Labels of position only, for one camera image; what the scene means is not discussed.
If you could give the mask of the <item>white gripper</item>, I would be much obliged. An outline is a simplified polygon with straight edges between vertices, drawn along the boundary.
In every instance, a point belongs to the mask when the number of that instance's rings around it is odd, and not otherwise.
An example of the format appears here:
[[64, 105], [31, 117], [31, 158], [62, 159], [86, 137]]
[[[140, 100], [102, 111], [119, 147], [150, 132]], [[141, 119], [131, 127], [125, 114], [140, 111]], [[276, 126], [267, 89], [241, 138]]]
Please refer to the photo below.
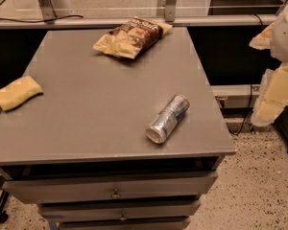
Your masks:
[[267, 69], [259, 87], [259, 96], [252, 109], [251, 123], [256, 127], [272, 124], [288, 105], [288, 4], [260, 34], [250, 47], [257, 50], [271, 48], [271, 56], [283, 63], [276, 70]]

